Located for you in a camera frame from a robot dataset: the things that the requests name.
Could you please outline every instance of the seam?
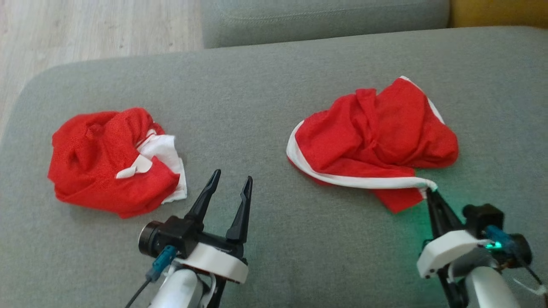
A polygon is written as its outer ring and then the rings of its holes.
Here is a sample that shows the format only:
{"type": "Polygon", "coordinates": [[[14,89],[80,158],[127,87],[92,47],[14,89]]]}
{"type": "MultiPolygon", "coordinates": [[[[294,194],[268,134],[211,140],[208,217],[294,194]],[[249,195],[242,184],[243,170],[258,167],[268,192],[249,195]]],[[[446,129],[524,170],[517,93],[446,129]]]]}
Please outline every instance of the seam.
{"type": "Polygon", "coordinates": [[[346,14],[346,13],[353,13],[356,11],[361,11],[364,9],[370,9],[370,8],[388,8],[388,7],[410,7],[410,6],[416,6],[416,5],[424,5],[426,2],[420,2],[420,3],[409,3],[409,4],[392,4],[392,5],[365,5],[362,7],[352,8],[352,9],[336,9],[336,10],[317,10],[317,11],[311,11],[311,12],[303,12],[303,13],[296,13],[296,14],[282,14],[282,15],[274,15],[274,16],[265,16],[265,17],[243,17],[243,16],[236,16],[229,14],[225,11],[223,11],[220,6],[219,2],[215,2],[214,6],[217,11],[224,16],[229,21],[240,21],[240,22],[253,22],[253,23],[262,23],[262,22],[269,22],[272,20],[294,20],[294,19],[303,19],[303,18],[311,18],[315,16],[325,16],[325,15],[339,15],[339,14],[346,14]]]}

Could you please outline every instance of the gray couch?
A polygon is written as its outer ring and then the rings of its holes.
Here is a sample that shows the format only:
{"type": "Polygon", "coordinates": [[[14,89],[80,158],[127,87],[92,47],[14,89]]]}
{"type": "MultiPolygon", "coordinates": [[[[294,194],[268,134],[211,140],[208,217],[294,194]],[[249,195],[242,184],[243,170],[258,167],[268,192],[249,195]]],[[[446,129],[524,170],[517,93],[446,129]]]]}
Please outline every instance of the gray couch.
{"type": "MultiPolygon", "coordinates": [[[[548,276],[546,31],[411,31],[91,61],[48,70],[24,89],[0,146],[0,307],[122,307],[152,259],[137,250],[151,220],[184,215],[215,168],[206,218],[222,234],[245,177],[255,180],[247,283],[222,307],[443,307],[416,260],[430,235],[424,204],[393,215],[369,192],[318,186],[285,157],[294,126],[356,88],[406,75],[459,138],[446,169],[419,170],[451,206],[490,202],[527,236],[548,276]],[[187,200],[121,220],[62,204],[47,180],[51,135],[78,113],[142,106],[177,136],[187,200]]],[[[505,277],[523,307],[539,298],[505,277]]],[[[145,307],[159,284],[135,303],[145,307]]]]}
{"type": "Polygon", "coordinates": [[[449,0],[203,0],[206,48],[438,29],[449,0]]]}

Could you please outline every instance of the wooden floor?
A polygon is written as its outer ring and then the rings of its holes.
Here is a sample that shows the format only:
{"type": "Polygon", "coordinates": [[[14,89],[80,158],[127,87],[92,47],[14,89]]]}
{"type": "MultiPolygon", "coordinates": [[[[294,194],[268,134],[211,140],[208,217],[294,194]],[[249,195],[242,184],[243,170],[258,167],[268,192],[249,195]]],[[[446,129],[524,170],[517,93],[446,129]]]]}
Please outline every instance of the wooden floor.
{"type": "Polygon", "coordinates": [[[19,93],[45,69],[202,48],[199,0],[0,0],[0,140],[19,93]]]}

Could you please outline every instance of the robotic arm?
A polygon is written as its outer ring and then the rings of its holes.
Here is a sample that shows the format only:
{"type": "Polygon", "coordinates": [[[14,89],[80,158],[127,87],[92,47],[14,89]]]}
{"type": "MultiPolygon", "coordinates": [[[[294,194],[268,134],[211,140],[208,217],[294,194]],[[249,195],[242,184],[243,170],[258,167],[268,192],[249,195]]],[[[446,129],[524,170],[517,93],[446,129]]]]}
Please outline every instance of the robotic arm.
{"type": "Polygon", "coordinates": [[[143,228],[139,251],[156,260],[146,274],[145,284],[126,308],[168,266],[149,308],[218,308],[227,281],[246,281],[243,245],[247,241],[253,179],[247,178],[232,226],[225,237],[220,237],[203,232],[203,219],[220,176],[221,170],[217,169],[184,218],[171,216],[164,223],[152,221],[143,228]]]}
{"type": "Polygon", "coordinates": [[[521,234],[502,231],[503,212],[490,204],[468,205],[463,224],[438,191],[426,193],[433,239],[423,242],[417,269],[422,278],[438,276],[449,307],[519,307],[500,274],[517,267],[533,275],[546,301],[542,281],[529,267],[529,244],[521,234]]]}

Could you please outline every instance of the red garment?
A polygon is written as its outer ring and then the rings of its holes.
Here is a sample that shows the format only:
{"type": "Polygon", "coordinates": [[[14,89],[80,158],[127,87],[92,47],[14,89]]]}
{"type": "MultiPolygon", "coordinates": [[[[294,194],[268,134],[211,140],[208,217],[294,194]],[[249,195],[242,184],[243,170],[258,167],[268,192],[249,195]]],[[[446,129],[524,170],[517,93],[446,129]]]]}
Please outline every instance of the red garment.
{"type": "MultiPolygon", "coordinates": [[[[455,134],[436,117],[426,95],[404,78],[379,95],[358,89],[340,97],[330,109],[305,119],[295,139],[313,171],[328,175],[414,176],[413,168],[446,167],[458,156],[455,134]]],[[[374,193],[394,213],[423,200],[415,188],[374,193]]]]}
{"type": "Polygon", "coordinates": [[[78,115],[53,134],[48,178],[62,202],[117,213],[121,218],[156,209],[177,187],[174,174],[156,157],[146,173],[125,179],[139,152],[136,144],[154,129],[165,134],[142,108],[78,115]]]}

